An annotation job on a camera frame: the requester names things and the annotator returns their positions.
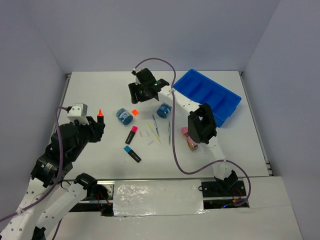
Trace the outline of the orange tip black highlighter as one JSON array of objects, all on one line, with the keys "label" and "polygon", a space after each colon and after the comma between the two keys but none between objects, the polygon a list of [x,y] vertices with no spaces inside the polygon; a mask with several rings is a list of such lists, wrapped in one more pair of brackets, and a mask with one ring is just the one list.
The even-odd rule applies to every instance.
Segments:
[{"label": "orange tip black highlighter", "polygon": [[99,124],[104,123],[104,115],[103,115],[101,109],[99,109],[98,114],[97,114],[97,123],[99,123]]}]

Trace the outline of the orange highlighter cap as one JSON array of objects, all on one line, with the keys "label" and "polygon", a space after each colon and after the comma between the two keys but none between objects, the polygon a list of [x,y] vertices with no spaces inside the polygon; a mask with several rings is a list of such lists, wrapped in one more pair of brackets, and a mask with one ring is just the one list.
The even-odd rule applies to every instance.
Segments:
[{"label": "orange highlighter cap", "polygon": [[131,112],[134,116],[137,116],[139,114],[139,112],[136,109],[133,109]]}]

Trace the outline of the blue cap black highlighter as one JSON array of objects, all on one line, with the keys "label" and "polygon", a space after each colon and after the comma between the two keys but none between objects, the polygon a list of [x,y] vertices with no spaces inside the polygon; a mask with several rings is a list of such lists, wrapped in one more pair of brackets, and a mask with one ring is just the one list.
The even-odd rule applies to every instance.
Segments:
[{"label": "blue cap black highlighter", "polygon": [[139,163],[142,159],[128,146],[124,147],[124,150],[133,158],[137,163]]}]

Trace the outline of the pink cap black highlighter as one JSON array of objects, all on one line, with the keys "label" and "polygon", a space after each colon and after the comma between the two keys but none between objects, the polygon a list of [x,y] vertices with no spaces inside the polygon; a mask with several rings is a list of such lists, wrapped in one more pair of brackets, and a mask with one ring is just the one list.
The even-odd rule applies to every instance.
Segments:
[{"label": "pink cap black highlighter", "polygon": [[133,140],[133,138],[134,138],[137,130],[138,130],[138,127],[137,127],[137,126],[133,126],[133,127],[131,128],[131,130],[130,130],[130,132],[129,132],[126,140],[125,140],[125,143],[126,143],[127,145],[129,145],[129,144],[131,143],[131,141]]}]

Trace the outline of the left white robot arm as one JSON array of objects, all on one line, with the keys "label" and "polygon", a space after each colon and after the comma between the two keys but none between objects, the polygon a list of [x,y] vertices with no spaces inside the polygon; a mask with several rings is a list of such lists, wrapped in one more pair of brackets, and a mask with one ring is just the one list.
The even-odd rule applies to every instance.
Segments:
[{"label": "left white robot arm", "polygon": [[51,136],[50,144],[31,171],[28,188],[16,212],[1,219],[9,220],[0,232],[2,240],[44,240],[80,201],[108,199],[108,190],[103,185],[87,173],[81,173],[61,197],[48,204],[85,146],[102,139],[106,126],[103,116],[86,119],[85,125],[78,119],[60,125]]}]

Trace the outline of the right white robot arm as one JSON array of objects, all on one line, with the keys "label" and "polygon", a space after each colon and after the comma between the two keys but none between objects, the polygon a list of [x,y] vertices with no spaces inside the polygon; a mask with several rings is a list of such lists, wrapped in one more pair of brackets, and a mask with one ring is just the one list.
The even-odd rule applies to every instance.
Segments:
[{"label": "right white robot arm", "polygon": [[175,163],[179,165],[175,149],[175,112],[180,110],[187,116],[188,137],[197,144],[209,144],[214,141],[216,163],[224,161],[224,155],[217,139],[217,125],[211,107],[207,104],[200,104],[188,99],[183,94],[175,91],[173,85],[164,79],[156,80],[151,71],[147,68],[134,69],[131,72],[135,76],[135,82],[128,85],[131,102],[139,102],[156,99],[157,101],[169,104],[171,108],[171,142]]}]

